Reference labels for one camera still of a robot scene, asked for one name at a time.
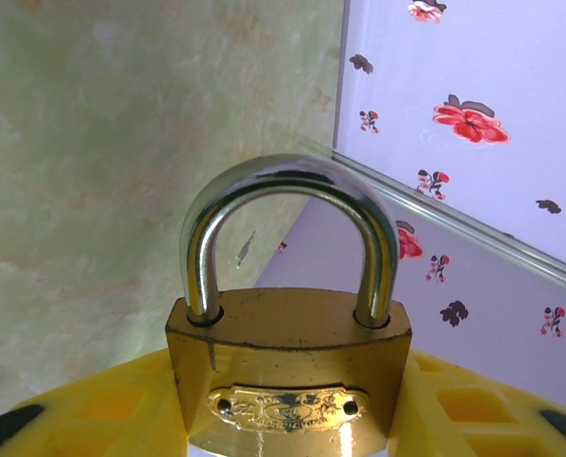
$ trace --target brass padlock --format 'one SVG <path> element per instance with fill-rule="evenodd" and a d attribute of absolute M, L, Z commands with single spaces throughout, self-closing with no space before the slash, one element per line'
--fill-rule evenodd
<path fill-rule="evenodd" d="M 218 231 L 239 207 L 277 193 L 320 197 L 354 221 L 365 250 L 358 294 L 218 291 Z M 191 445 L 234 457 L 383 449 L 412 337 L 404 307 L 391 301 L 397 243 L 375 191 L 334 162 L 259 157 L 211 181 L 183 224 L 186 297 L 166 326 Z"/>

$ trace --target metal nameplate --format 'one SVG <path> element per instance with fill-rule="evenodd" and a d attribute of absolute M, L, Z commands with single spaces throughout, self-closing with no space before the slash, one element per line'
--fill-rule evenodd
<path fill-rule="evenodd" d="M 213 391 L 208 402 L 213 414 L 239 429 L 287 433 L 337 429 L 366 411 L 368 395 L 343 387 L 234 386 Z"/>

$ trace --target padlock body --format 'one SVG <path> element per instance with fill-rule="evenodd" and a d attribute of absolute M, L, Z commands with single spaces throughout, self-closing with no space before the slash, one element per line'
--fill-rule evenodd
<path fill-rule="evenodd" d="M 193 446 L 234 457 L 366 456 L 386 446 L 412 337 L 401 304 L 376 330 L 355 321 L 347 292 L 229 290 L 220 304 L 212 327 L 193 326 L 184 299 L 167 323 Z"/>

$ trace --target silver shackle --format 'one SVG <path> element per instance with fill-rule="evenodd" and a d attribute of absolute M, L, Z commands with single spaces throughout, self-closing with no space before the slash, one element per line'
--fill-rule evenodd
<path fill-rule="evenodd" d="M 364 244 L 355 320 L 382 328 L 397 271 L 397 230 L 379 196 L 366 183 L 331 160 L 296 154 L 257 157 L 217 176 L 192 202 L 179 243 L 181 276 L 190 321 L 201 327 L 221 317 L 215 274 L 217 234 L 238 208 L 260 197 L 299 193 L 341 209 L 359 229 Z"/>

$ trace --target yellow plastic object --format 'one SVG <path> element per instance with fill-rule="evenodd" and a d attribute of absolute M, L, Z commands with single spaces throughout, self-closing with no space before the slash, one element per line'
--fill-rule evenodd
<path fill-rule="evenodd" d="M 559 405 L 411 350 L 397 398 L 394 457 L 566 457 L 540 411 Z"/>
<path fill-rule="evenodd" d="M 169 351 L 162 349 L 33 397 L 45 410 L 0 457 L 186 457 Z"/>

